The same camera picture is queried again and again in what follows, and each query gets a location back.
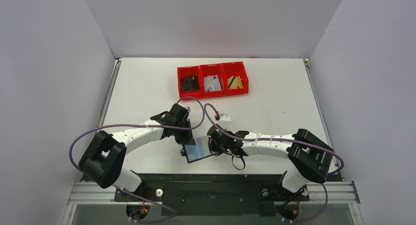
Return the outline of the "black leather card holder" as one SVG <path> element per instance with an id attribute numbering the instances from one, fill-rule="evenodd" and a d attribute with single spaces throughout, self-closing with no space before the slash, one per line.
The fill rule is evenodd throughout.
<path id="1" fill-rule="evenodd" d="M 184 156 L 187 162 L 193 163 L 214 155 L 217 155 L 217 152 L 212 151 L 209 148 L 209 137 L 203 136 L 195 139 L 194 145 L 183 145 L 181 149 L 181 156 Z"/>

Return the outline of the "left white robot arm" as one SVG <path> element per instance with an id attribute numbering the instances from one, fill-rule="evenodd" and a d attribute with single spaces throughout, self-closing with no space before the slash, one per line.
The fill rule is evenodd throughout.
<path id="1" fill-rule="evenodd" d="M 179 145 L 195 144 L 189 120 L 190 109 L 177 103 L 169 111 L 150 117 L 139 127 L 119 132 L 97 132 L 81 157 L 78 167 L 100 187 L 127 190 L 133 200 L 145 197 L 143 179 L 124 167 L 125 157 L 153 141 L 173 136 Z"/>

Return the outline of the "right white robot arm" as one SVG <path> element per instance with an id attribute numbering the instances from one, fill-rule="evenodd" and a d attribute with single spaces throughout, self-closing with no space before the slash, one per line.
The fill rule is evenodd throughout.
<path id="1" fill-rule="evenodd" d="M 292 168 L 277 185 L 277 194 L 283 199 L 291 198 L 309 182 L 327 180 L 333 149 L 306 129 L 289 135 L 263 135 L 246 130 L 233 133 L 213 125 L 207 135 L 209 149 L 214 152 L 238 158 L 266 155 L 290 160 Z"/>

